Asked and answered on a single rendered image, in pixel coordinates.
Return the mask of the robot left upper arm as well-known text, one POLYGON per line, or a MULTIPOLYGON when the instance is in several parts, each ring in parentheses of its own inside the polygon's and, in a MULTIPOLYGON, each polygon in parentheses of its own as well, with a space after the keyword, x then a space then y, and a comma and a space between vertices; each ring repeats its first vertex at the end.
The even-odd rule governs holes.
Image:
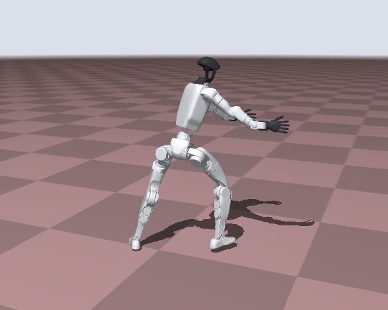
POLYGON ((210 103, 210 107, 209 107, 208 111, 214 111, 216 108, 217 108, 217 106, 215 106, 213 103, 210 103))

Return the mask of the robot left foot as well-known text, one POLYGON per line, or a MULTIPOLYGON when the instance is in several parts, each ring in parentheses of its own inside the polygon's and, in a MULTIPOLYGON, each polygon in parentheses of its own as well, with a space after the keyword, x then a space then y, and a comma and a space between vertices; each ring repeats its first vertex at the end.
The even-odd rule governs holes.
POLYGON ((130 237, 129 244, 131 244, 132 249, 140 249, 140 240, 138 240, 138 237, 134 240, 133 237, 130 237))

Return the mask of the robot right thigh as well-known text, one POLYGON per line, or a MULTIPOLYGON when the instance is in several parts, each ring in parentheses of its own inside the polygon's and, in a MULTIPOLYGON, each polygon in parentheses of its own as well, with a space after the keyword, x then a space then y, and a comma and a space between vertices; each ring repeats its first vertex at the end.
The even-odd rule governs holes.
POLYGON ((219 199, 220 189, 222 187, 229 188, 228 180, 219 162, 202 147, 189 148, 188 158, 192 165, 202 167, 202 170, 215 181, 217 186, 214 189, 214 195, 219 199))

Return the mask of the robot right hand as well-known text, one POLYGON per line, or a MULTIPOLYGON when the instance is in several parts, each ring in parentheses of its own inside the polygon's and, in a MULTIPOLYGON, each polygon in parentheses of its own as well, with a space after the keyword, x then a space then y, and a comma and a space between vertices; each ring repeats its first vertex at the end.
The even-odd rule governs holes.
POLYGON ((288 124, 281 124, 281 123, 288 123, 289 121, 277 121, 277 120, 279 120, 281 118, 283 118, 283 116, 279 116, 278 118, 275 118, 274 120, 271 120, 270 122, 268 122, 268 121, 259 121, 259 122, 266 122, 266 129, 258 129, 258 130, 268 130, 268 129, 270 129, 273 132, 287 133, 286 131, 283 131, 283 130, 288 130, 289 128, 280 127, 280 126, 290 126, 288 124), (283 129, 283 130, 279 130, 279 129, 283 129))

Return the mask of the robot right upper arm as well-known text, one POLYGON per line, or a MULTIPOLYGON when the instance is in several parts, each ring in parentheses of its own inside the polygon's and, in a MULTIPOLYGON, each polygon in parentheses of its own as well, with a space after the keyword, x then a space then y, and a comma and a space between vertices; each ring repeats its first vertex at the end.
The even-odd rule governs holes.
MULTIPOLYGON (((229 103, 218 93, 218 91, 214 88, 204 88, 200 92, 204 100, 208 103, 213 103, 219 109, 221 109, 224 113, 226 113, 231 118, 236 118, 232 114, 232 108, 229 106, 229 103)), ((236 107, 236 106, 234 106, 236 107)))

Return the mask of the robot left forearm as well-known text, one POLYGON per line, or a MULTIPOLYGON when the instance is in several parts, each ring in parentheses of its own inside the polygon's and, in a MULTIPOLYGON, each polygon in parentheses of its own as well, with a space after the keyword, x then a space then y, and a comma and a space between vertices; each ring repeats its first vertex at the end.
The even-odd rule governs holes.
POLYGON ((210 112, 212 112, 212 114, 213 114, 214 116, 218 116, 218 117, 222 118, 223 120, 229 120, 229 119, 235 120, 235 118, 229 117, 226 113, 224 113, 224 112, 223 112, 221 109, 219 109, 218 107, 217 107, 214 111, 210 111, 210 112))

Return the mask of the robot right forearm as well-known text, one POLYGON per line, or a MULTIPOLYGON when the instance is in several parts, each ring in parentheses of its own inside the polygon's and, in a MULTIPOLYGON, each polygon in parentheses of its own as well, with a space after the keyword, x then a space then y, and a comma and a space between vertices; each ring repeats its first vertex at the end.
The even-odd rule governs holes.
POLYGON ((266 122, 253 121, 253 119, 238 106, 232 108, 232 114, 239 120, 240 124, 244 124, 247 127, 249 126, 252 130, 266 129, 266 122))

